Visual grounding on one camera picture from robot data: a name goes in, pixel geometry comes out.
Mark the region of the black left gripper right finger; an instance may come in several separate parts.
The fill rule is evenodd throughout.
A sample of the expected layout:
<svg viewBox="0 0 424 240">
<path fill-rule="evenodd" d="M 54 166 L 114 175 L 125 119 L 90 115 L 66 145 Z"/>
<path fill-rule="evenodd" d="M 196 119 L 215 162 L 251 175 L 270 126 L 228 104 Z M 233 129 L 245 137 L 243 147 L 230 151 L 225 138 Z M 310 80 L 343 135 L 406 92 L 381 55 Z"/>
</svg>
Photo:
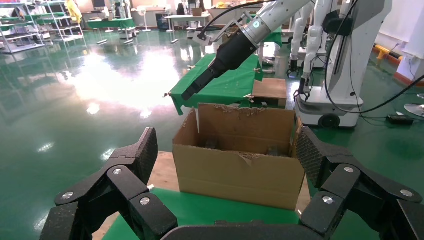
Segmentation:
<svg viewBox="0 0 424 240">
<path fill-rule="evenodd" d="M 301 127 L 296 156 L 318 192 L 299 223 L 328 240 L 346 212 L 358 216 L 382 240 L 424 237 L 423 197 L 399 182 L 363 166 L 345 147 L 325 143 Z"/>
</svg>

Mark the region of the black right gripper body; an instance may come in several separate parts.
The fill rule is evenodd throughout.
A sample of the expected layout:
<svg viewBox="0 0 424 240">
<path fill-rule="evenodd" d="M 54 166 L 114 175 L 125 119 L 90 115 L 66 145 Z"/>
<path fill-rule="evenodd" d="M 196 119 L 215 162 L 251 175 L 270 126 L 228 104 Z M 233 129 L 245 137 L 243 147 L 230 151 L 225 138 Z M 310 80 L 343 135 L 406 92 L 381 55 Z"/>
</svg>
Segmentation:
<svg viewBox="0 0 424 240">
<path fill-rule="evenodd" d="M 209 66 L 208 76 L 218 78 L 229 70 L 236 70 L 255 51 L 257 46 L 239 29 L 217 50 L 214 61 Z"/>
</svg>

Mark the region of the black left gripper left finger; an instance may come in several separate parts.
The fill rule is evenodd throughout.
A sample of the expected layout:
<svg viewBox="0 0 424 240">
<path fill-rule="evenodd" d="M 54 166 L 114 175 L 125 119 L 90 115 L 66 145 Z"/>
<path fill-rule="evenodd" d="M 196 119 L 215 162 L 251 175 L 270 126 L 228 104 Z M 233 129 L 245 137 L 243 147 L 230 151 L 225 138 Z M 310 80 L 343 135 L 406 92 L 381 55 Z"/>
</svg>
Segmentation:
<svg viewBox="0 0 424 240">
<path fill-rule="evenodd" d="M 157 157 L 157 133 L 148 127 L 138 142 L 116 149 L 100 170 L 55 197 L 40 238 L 90 240 L 120 213 L 140 240 L 162 239 L 178 220 L 148 188 Z"/>
</svg>

